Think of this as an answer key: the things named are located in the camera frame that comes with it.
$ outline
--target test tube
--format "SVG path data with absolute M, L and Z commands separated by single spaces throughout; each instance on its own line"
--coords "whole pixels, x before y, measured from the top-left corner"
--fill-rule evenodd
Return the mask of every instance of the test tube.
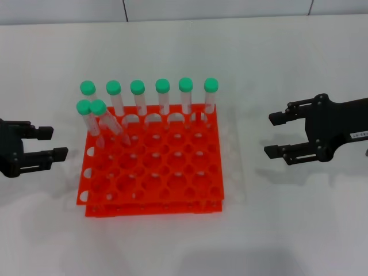
M 168 91 L 170 90 L 170 83 L 167 79 L 159 79 L 156 82 L 156 91 L 159 93 L 160 114 L 168 115 L 170 112 L 170 105 L 168 101 Z
M 116 116 L 124 116 L 124 105 L 121 98 L 121 86 L 116 80 L 111 80 L 106 84 L 106 90 L 110 95 L 111 103 L 114 106 Z
M 219 83 L 217 79 L 208 78 L 205 81 L 205 113 L 211 114 L 214 111 L 214 96 L 219 89 Z
M 147 114 L 147 106 L 144 99 L 144 83 L 141 80 L 133 80 L 131 83 L 131 92 L 134 95 L 134 101 L 136 102 L 137 112 L 139 116 Z
M 99 117 L 100 120 L 117 136 L 121 136 L 124 144 L 130 145 L 129 136 L 124 132 L 121 125 L 117 122 L 115 117 L 108 111 L 105 103 L 100 99 L 96 99 L 91 103 L 91 111 Z
M 191 113 L 191 91 L 193 89 L 193 82 L 190 78 L 182 78 L 179 81 L 179 89 L 181 91 L 182 112 L 184 114 Z
M 82 94 L 84 96 L 86 96 L 86 98 L 90 101 L 93 102 L 97 99 L 96 96 L 96 87 L 94 86 L 94 83 L 90 80 L 85 80 L 84 82 L 82 82 L 79 86 Z
M 91 103 L 87 99 L 83 99 L 77 103 L 76 109 L 78 113 L 82 115 L 90 134 L 92 136 L 97 137 L 96 146 L 99 148 L 104 148 L 105 141 L 102 135 L 100 135 L 101 132 L 99 131 L 99 127 L 98 127 L 96 118 L 91 112 L 90 106 L 91 106 Z

